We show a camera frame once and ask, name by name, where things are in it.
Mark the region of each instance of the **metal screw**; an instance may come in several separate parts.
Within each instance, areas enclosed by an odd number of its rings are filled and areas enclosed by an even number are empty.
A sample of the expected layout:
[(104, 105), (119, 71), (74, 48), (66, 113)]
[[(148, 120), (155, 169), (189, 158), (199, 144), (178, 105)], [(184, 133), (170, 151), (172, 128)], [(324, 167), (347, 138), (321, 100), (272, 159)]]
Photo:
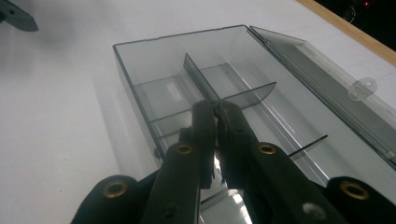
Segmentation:
[(271, 146), (267, 146), (267, 145), (260, 145), (258, 146), (258, 150), (261, 153), (267, 154), (267, 155), (272, 155), (276, 153), (276, 149), (271, 147)]
[(128, 189), (126, 183), (122, 180), (112, 181), (106, 184), (103, 189), (103, 195), (107, 198), (120, 197)]
[(340, 184), (341, 190), (348, 196), (358, 199), (358, 200), (366, 200), (370, 198), (369, 192), (362, 188), (359, 184), (343, 181)]
[(177, 148), (177, 152), (183, 155), (190, 154), (192, 152), (192, 147), (184, 145)]

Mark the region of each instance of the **white table surface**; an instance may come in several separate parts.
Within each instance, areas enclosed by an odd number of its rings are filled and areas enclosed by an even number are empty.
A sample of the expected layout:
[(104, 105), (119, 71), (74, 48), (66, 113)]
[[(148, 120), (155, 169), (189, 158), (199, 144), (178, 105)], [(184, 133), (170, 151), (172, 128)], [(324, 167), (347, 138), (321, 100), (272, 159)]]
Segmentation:
[(0, 223), (68, 223), (103, 178), (157, 169), (120, 83), (117, 43), (254, 25), (374, 77), (396, 107), (395, 67), (292, 0), (12, 2), (40, 30), (0, 24)]

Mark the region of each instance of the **transparent plastic container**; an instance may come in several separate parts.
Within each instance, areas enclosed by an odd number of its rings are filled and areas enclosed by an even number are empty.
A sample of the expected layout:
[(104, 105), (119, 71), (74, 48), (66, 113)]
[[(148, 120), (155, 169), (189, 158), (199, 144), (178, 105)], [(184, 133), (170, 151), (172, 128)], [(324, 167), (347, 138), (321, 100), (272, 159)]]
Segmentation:
[(395, 111), (309, 43), (240, 25), (114, 50), (148, 144), (160, 155), (191, 126), (194, 103), (227, 100), (240, 105), (259, 141), (293, 155), (311, 180), (325, 185), (348, 175), (396, 201), (389, 187), (396, 187)]

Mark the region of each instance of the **black object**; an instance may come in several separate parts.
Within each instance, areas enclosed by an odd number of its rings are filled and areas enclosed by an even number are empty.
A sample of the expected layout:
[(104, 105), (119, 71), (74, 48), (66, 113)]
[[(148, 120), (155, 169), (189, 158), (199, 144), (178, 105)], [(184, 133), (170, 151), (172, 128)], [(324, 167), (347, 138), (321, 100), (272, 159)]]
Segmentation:
[(223, 178), (229, 188), (245, 190), (243, 199), (253, 223), (396, 220), (396, 207), (359, 180), (339, 177), (326, 189), (317, 188), (281, 148), (257, 141), (239, 106), (202, 101), (192, 110), (192, 127), (180, 131), (179, 143), (169, 147), (158, 174), (139, 182), (120, 175), (101, 181), (72, 223), (197, 223), (199, 189), (210, 187), (207, 178), (213, 170), (212, 116), (218, 119)]
[(35, 19), (8, 0), (0, 0), (0, 22), (6, 21), (22, 31), (38, 31)]

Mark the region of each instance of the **clear plastic box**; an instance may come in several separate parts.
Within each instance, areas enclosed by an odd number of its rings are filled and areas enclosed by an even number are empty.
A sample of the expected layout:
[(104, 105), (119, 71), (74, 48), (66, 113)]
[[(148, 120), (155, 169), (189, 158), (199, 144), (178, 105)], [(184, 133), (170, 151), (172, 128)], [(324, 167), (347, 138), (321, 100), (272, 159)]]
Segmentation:
[(228, 100), (243, 108), (259, 141), (290, 155), (304, 149), (291, 158), (311, 180), (325, 185), (349, 175), (392, 194), (395, 110), (375, 96), (375, 81), (353, 80), (309, 43), (239, 25), (114, 50), (160, 159), (179, 129), (191, 126), (194, 103)]

